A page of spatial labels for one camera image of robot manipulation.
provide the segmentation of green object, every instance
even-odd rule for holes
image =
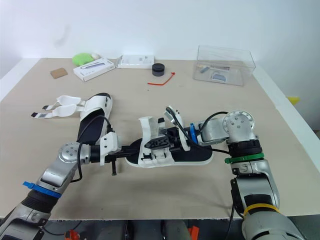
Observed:
[[[90,63],[94,60],[90,53],[79,53],[72,58],[72,62],[74,65],[82,66],[87,63]]]
[[[257,154],[252,154],[252,155],[247,155],[247,156],[238,156],[238,157],[227,157],[224,162],[226,164],[233,164],[237,162],[245,162],[245,161],[250,161],[253,159],[263,159],[265,157],[264,153],[257,153]]]

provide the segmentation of orange clip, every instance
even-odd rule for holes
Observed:
[[[188,231],[191,235],[192,240],[198,240],[199,228],[197,226],[192,226],[191,228],[188,228]]]
[[[167,81],[165,81],[164,83],[152,83],[152,82],[148,82],[148,84],[150,85],[156,85],[156,86],[163,86],[165,85],[167,82],[169,82],[169,80],[176,74],[175,72],[172,72],[171,73],[171,77],[169,77],[169,79]]]
[[[75,230],[69,230],[64,234],[64,240],[80,240],[80,235]]]

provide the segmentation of white box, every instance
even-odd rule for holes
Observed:
[[[152,55],[122,55],[117,61],[119,69],[151,69],[155,63]]]
[[[73,73],[86,82],[115,68],[115,64],[112,61],[102,57],[74,68]]]

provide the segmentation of yellow tape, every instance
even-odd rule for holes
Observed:
[[[271,204],[266,204],[266,203],[256,203],[256,204],[252,204],[250,206],[248,206],[244,212],[243,212],[243,216],[245,217],[246,214],[252,210],[252,209],[256,209],[256,208],[269,208],[269,209],[273,209],[275,210],[276,212],[280,213],[278,208],[276,206],[273,206]]]

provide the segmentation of black cable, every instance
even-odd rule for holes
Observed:
[[[211,116],[209,116],[204,123],[202,124],[202,126],[199,128],[199,131],[202,132],[202,130],[205,128],[205,126],[208,124],[208,122],[210,121],[210,119],[212,119],[213,117],[219,115],[219,114],[228,114],[228,112],[226,111],[218,111],[214,114],[212,114]]]
[[[82,135],[84,134],[84,132],[88,129],[88,127],[94,122],[94,120],[98,119],[98,118],[103,118],[106,122],[107,122],[107,126],[110,127],[111,124],[108,120],[108,118],[106,118],[105,116],[99,115],[94,117],[93,119],[91,119],[90,122],[88,122],[88,124],[84,127],[84,129],[82,130],[82,132],[80,133],[78,139],[76,140],[77,142],[79,141],[79,139],[82,137]],[[78,147],[78,152],[77,152],[77,167],[78,167],[78,172],[79,172],[79,178],[78,179],[74,179],[72,180],[70,183],[75,183],[75,182],[79,182],[82,179],[82,170],[81,170],[81,160],[80,160],[80,154],[81,154],[81,147],[83,145],[83,142],[80,142],[79,147]]]
[[[179,127],[179,129],[182,131],[183,135],[185,135],[185,137],[189,140],[190,144],[197,147],[197,148],[200,148],[200,149],[205,149],[207,151],[213,151],[213,152],[219,152],[219,153],[224,153],[224,154],[228,154],[230,155],[230,153],[228,151],[225,151],[225,150],[220,150],[220,149],[216,149],[216,148],[207,148],[205,146],[200,146],[199,144],[196,144],[191,138],[190,136],[187,134],[187,132],[185,131],[185,129],[181,126],[180,122],[178,121],[176,115],[175,115],[175,112],[170,108],[170,107],[167,107],[166,108],[167,111],[169,111],[174,119],[174,121],[176,122],[177,126]]]
[[[234,213],[235,213],[235,205],[232,204],[232,210],[231,210],[231,214],[230,214],[230,220],[229,220],[228,230],[227,230],[226,233],[225,233],[224,240],[227,240],[227,239],[228,239],[228,235],[229,235],[229,232],[230,232],[230,229],[231,229],[231,223],[232,223],[232,220],[234,219]]]
[[[93,123],[93,121],[98,119],[98,118],[103,118],[107,122],[108,126],[111,126],[111,123],[109,122],[108,118],[106,118],[105,116],[102,116],[102,115],[96,116],[96,117],[92,118],[91,121],[84,127],[84,129],[82,130],[82,132],[78,136],[78,139],[76,140],[77,142],[82,137],[82,135],[85,133],[87,128]]]
[[[79,221],[79,222],[75,225],[75,227],[72,228],[72,230],[75,230],[77,227],[79,227],[79,225],[80,225],[81,223],[82,223],[82,220]],[[64,235],[65,235],[65,233],[53,233],[53,232],[50,232],[50,231],[48,231],[48,230],[45,228],[45,226],[43,226],[41,229],[44,230],[46,233],[51,234],[51,235],[54,235],[54,236],[64,236]]]
[[[78,172],[79,172],[79,178],[78,179],[74,179],[72,180],[70,183],[75,183],[78,182],[82,179],[82,170],[81,170],[81,162],[80,162],[80,154],[81,154],[81,147],[84,143],[80,142],[79,143],[79,147],[78,147],[78,152],[76,155],[76,161],[77,161],[77,165],[78,165]]]
[[[237,208],[235,209],[235,211],[240,216],[240,218],[244,219],[244,216],[237,210]]]

